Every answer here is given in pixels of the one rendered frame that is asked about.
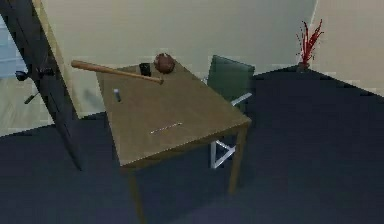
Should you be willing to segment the brown round cake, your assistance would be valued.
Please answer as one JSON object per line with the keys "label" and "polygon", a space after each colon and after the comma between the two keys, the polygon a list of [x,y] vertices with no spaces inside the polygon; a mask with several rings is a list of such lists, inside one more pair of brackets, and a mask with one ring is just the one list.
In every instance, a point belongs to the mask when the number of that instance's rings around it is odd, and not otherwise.
{"label": "brown round cake", "polygon": [[160,53],[155,57],[154,66],[162,74],[169,74],[175,68],[175,60],[167,53]]}

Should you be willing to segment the brown wooden table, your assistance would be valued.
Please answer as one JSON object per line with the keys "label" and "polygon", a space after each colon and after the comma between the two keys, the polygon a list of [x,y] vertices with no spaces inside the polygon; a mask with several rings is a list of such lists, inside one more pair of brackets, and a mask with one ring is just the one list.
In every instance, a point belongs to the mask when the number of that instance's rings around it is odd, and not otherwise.
{"label": "brown wooden table", "polygon": [[[226,135],[237,137],[228,185],[230,193],[235,191],[250,118],[181,64],[163,77],[162,85],[114,74],[96,76],[140,224],[147,222],[134,172]],[[121,102],[114,89],[119,89]],[[178,122],[183,124],[149,133]]]}

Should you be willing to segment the thin silver pencil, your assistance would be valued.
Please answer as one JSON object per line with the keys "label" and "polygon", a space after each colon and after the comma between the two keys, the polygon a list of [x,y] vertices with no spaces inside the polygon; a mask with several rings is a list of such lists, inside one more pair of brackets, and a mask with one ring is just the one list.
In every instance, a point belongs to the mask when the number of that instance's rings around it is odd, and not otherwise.
{"label": "thin silver pencil", "polygon": [[179,126],[179,125],[182,125],[182,124],[183,124],[182,122],[174,123],[174,124],[171,124],[171,125],[168,125],[168,126],[164,126],[164,127],[152,130],[149,133],[150,134],[154,134],[154,133],[157,133],[157,132],[160,132],[160,131],[163,131],[163,130],[167,130],[169,128],[176,127],[176,126]]}

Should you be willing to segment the wooden baseball bat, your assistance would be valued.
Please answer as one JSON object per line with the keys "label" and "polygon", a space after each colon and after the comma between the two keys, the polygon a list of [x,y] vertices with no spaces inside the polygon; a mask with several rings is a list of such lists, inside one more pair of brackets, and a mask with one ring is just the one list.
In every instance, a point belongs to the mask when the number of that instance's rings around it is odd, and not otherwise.
{"label": "wooden baseball bat", "polygon": [[93,72],[99,72],[99,73],[105,73],[105,74],[114,74],[114,75],[138,78],[138,79],[143,79],[143,80],[146,80],[146,81],[155,82],[155,83],[158,83],[160,85],[162,85],[164,83],[164,80],[161,79],[161,78],[148,77],[148,76],[143,76],[143,75],[140,75],[140,74],[124,72],[124,71],[120,71],[120,70],[113,69],[113,68],[110,68],[110,67],[101,66],[101,65],[98,65],[98,64],[93,64],[93,63],[79,61],[79,60],[72,60],[70,65],[73,68],[77,68],[77,69],[81,69],[81,70],[86,70],[86,71],[93,71]]}

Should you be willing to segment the red house plant in pot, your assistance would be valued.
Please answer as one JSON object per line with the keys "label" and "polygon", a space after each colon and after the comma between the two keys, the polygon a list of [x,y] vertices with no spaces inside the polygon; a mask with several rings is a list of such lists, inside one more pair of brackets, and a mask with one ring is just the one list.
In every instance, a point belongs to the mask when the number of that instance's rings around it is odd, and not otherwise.
{"label": "red house plant in pot", "polygon": [[296,35],[298,41],[300,42],[300,61],[297,65],[298,72],[305,72],[309,69],[309,61],[314,58],[313,52],[317,43],[318,38],[323,34],[322,28],[323,20],[320,20],[317,28],[310,33],[309,26],[304,22],[303,27],[300,29],[301,34]]}

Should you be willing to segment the dark room door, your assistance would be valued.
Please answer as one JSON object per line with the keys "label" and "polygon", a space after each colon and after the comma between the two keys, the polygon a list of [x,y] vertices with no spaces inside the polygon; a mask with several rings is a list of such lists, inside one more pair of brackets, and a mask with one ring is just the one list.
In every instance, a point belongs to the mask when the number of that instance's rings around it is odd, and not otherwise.
{"label": "dark room door", "polygon": [[41,80],[39,94],[74,165],[82,170],[77,137],[72,132],[78,116],[32,0],[0,0],[0,15],[26,64],[26,72],[35,72],[37,68],[53,69],[54,76]]}

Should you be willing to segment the green chair with white frame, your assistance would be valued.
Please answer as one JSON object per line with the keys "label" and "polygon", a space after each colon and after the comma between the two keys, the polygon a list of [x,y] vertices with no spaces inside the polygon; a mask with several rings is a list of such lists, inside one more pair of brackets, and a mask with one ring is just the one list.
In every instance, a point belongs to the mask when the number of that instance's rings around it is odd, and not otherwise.
{"label": "green chair with white frame", "polygon": [[[202,81],[220,94],[232,106],[245,113],[255,67],[223,56],[213,55],[209,74]],[[210,144],[210,166],[217,169],[236,151],[228,140],[215,140]]]}

